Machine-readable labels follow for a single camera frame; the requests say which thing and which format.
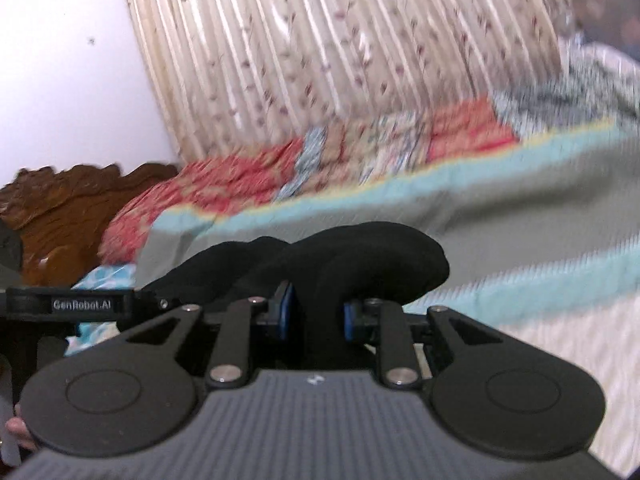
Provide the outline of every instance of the white wall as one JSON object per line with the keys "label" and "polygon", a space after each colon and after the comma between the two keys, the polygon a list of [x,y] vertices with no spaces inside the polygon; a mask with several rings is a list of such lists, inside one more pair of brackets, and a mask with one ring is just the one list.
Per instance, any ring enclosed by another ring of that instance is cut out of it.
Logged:
{"label": "white wall", "polygon": [[20,168],[174,160],[126,0],[0,0],[0,186]]}

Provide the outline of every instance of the white logo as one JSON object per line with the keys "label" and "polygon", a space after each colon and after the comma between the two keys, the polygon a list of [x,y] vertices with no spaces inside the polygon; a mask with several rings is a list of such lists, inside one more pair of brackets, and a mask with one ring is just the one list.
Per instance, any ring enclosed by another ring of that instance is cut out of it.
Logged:
{"label": "white logo", "polygon": [[315,374],[313,377],[307,377],[306,382],[313,386],[318,386],[318,384],[324,383],[324,377],[322,377],[322,375]]}

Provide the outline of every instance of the carved wooden headboard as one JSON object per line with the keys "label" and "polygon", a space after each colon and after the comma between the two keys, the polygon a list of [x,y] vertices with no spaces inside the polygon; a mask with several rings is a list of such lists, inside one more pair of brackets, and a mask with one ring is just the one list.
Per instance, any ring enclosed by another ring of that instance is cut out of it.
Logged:
{"label": "carved wooden headboard", "polygon": [[164,164],[143,164],[125,176],[114,164],[60,173],[20,170],[0,189],[0,217],[22,238],[24,283],[68,286],[80,280],[100,264],[102,233],[116,213],[176,174],[175,166]]}

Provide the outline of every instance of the black garment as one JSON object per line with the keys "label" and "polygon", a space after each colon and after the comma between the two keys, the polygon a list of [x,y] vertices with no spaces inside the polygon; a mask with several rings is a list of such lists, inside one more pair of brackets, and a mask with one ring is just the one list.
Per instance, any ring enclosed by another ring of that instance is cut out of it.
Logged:
{"label": "black garment", "polygon": [[328,229],[288,244],[262,237],[205,250],[147,285],[162,298],[223,311],[235,300],[273,295],[282,280],[294,285],[303,315],[305,367],[368,367],[371,354],[348,344],[342,306],[354,298],[408,303],[449,275],[442,247],[411,227],[370,222]]}

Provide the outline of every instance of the beige curtain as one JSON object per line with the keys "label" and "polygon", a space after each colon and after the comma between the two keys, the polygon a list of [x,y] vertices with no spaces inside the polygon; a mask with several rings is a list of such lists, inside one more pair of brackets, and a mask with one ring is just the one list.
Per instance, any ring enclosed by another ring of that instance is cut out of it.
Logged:
{"label": "beige curtain", "polygon": [[559,71],[567,0],[128,0],[186,161]]}

